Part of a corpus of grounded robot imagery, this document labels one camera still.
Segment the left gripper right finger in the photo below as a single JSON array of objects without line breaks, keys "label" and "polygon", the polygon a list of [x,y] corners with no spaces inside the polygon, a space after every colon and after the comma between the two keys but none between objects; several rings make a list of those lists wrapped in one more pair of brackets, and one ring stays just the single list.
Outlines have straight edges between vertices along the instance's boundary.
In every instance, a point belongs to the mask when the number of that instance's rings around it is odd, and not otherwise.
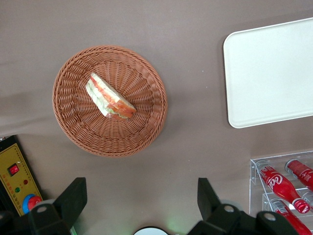
[{"label": "left gripper right finger", "polygon": [[190,235],[246,235],[241,227],[241,212],[231,204],[223,204],[206,178],[198,179],[197,203],[202,220]]}]

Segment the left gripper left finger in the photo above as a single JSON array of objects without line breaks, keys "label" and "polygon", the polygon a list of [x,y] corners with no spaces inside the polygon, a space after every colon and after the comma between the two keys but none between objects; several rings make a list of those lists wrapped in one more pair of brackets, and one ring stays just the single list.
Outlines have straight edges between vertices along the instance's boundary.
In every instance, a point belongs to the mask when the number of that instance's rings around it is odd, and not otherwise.
[{"label": "left gripper left finger", "polygon": [[33,235],[69,235],[88,201],[85,177],[74,181],[52,202],[38,203],[28,214]]}]

